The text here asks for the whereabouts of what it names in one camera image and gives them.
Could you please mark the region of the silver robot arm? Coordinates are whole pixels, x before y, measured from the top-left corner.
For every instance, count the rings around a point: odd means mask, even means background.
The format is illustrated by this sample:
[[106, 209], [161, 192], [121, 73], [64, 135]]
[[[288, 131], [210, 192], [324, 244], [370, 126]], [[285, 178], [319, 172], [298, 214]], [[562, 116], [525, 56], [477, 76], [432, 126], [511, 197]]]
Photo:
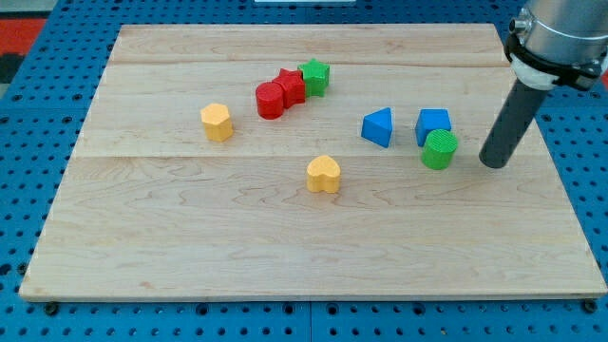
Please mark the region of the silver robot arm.
[[549, 92], [592, 88], [607, 70], [607, 0], [528, 0], [509, 23], [503, 53], [516, 75], [479, 159], [507, 165]]

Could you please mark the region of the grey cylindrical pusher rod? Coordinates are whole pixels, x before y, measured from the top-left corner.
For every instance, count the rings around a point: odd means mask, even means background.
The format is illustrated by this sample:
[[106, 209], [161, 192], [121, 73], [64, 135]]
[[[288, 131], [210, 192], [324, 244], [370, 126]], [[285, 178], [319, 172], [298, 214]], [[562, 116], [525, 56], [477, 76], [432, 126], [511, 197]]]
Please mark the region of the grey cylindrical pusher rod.
[[507, 165], [548, 93], [519, 79], [514, 82], [479, 152], [482, 164], [489, 168]]

